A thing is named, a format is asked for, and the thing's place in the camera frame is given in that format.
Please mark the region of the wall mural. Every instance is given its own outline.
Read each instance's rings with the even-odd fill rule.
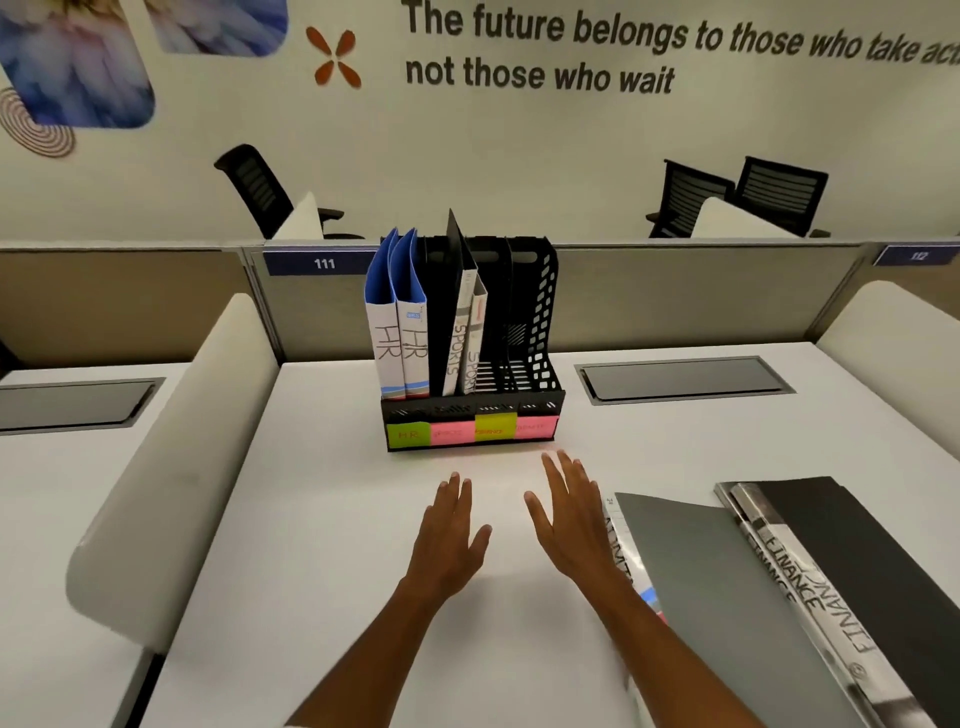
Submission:
[[[0,89],[0,126],[13,141],[41,157],[63,158],[77,146],[77,136],[70,127],[37,124],[14,88]]]
[[[154,115],[118,0],[0,0],[0,65],[40,126],[135,129]]]
[[[269,56],[287,35],[286,0],[145,2],[167,53]]]
[[[313,26],[306,29],[306,38],[310,41],[310,45],[317,48],[325,56],[334,59],[321,65],[314,73],[313,78],[317,82],[317,85],[327,85],[330,77],[333,75],[333,69],[338,68],[344,80],[351,87],[359,88],[361,86],[360,74],[340,60],[340,58],[352,51],[357,44],[357,37],[353,34],[353,31],[343,31],[340,35],[340,40],[337,41],[336,51],[330,50],[330,46],[326,42],[323,34]]]

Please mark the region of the white wall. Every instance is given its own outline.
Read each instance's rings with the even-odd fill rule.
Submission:
[[[960,7],[949,0],[529,0],[524,12],[562,15],[564,39],[473,36],[474,4],[459,37],[409,31],[399,0],[289,0],[290,32],[266,59],[171,56],[160,51],[142,3],[124,8],[156,93],[143,129],[78,130],[66,159],[32,155],[0,133],[0,220],[6,239],[230,239],[258,236],[226,177],[213,169],[242,141],[260,149],[291,197],[312,189],[347,217],[336,228],[444,227],[453,206],[468,233],[556,239],[645,236],[660,203],[664,158],[736,179],[745,155],[830,172],[815,226],[834,235],[949,235],[960,231],[960,65],[813,59],[810,37],[869,40],[906,33],[925,46],[951,42]],[[507,3],[489,2],[505,11]],[[572,40],[577,11],[592,19],[690,26],[683,50]],[[419,24],[422,15],[418,16]],[[727,31],[721,49],[693,48],[701,20]],[[739,21],[807,35],[793,58],[727,51]],[[349,28],[346,57],[363,79],[339,74],[317,87],[325,57]],[[492,65],[540,65],[539,90],[470,88],[465,56]],[[406,61],[456,62],[454,86],[408,85]],[[555,65],[611,71],[608,90],[558,91]],[[623,94],[620,70],[676,68],[670,95]]]

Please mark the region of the pink sticky note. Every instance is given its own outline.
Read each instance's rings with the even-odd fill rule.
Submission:
[[[517,417],[515,440],[535,440],[540,437],[553,437],[560,415],[547,417]]]
[[[457,423],[431,423],[430,445],[464,445],[474,440],[473,420]]]

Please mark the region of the green sticky note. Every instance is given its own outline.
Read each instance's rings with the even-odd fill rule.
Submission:
[[[516,434],[516,412],[499,415],[477,415],[476,441],[513,440]]]
[[[430,446],[430,423],[387,425],[387,443],[391,449],[428,448]]]

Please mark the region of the black file organizer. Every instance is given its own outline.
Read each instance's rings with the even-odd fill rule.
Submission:
[[[425,250],[441,241],[423,241]],[[390,447],[391,425],[443,425],[474,422],[477,416],[560,417],[565,391],[547,355],[550,320],[557,288],[557,253],[544,237],[466,238],[487,288],[487,316],[476,390],[470,395],[416,400],[382,400],[384,434],[390,452],[549,442],[550,436],[475,440],[425,447]],[[425,268],[429,275],[429,260]]]

